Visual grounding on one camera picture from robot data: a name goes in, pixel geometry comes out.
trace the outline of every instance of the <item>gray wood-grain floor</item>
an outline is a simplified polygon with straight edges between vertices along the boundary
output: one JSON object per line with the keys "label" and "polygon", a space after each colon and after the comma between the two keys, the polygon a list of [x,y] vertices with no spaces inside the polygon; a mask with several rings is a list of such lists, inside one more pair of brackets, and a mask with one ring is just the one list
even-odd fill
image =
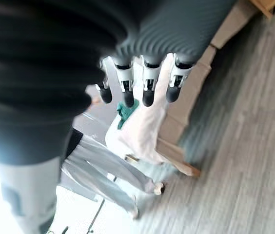
{"label": "gray wood-grain floor", "polygon": [[257,16],[212,67],[180,143],[201,178],[138,163],[166,181],[165,194],[120,182],[137,195],[141,219],[107,205],[94,234],[275,234],[275,16]]}

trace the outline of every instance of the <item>light gray pants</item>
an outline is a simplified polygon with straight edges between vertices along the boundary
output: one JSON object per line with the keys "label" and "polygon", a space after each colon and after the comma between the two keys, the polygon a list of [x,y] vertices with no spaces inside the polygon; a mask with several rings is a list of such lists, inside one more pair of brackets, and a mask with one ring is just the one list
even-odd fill
{"label": "light gray pants", "polygon": [[135,202],[93,165],[144,192],[154,191],[155,185],[151,178],[88,136],[82,137],[79,145],[64,161],[61,170],[82,187],[118,204],[126,211],[134,210]]}

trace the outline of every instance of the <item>white cloth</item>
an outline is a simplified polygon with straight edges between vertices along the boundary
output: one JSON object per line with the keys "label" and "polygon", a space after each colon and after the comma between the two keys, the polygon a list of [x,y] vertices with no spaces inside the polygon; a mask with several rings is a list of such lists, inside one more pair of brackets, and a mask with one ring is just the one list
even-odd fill
{"label": "white cloth", "polygon": [[154,103],[150,107],[143,105],[142,72],[135,74],[136,85],[133,88],[134,98],[140,105],[125,121],[121,130],[117,129],[120,116],[116,116],[105,137],[111,151],[117,155],[131,154],[134,157],[158,164],[168,160],[156,151],[157,137],[161,123],[166,115],[168,103],[166,91],[169,84],[172,54],[168,54],[162,64],[155,89]]}

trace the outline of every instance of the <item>green cloth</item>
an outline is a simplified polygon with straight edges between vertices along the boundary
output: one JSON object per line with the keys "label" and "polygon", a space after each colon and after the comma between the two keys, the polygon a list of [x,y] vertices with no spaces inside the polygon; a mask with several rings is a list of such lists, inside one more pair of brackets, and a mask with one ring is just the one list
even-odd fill
{"label": "green cloth", "polygon": [[126,107],[126,105],[120,101],[117,105],[117,111],[118,114],[121,117],[121,120],[119,121],[117,129],[121,129],[125,121],[130,117],[130,115],[135,111],[135,109],[138,107],[139,101],[134,99],[134,104],[131,108]]}

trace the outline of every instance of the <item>white shoe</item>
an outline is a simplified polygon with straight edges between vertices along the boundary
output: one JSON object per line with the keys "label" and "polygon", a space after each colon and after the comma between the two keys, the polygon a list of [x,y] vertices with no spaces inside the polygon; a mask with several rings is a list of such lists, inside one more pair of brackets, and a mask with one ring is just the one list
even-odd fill
{"label": "white shoe", "polygon": [[155,195],[162,195],[165,191],[165,185],[161,182],[155,184],[154,194]]}

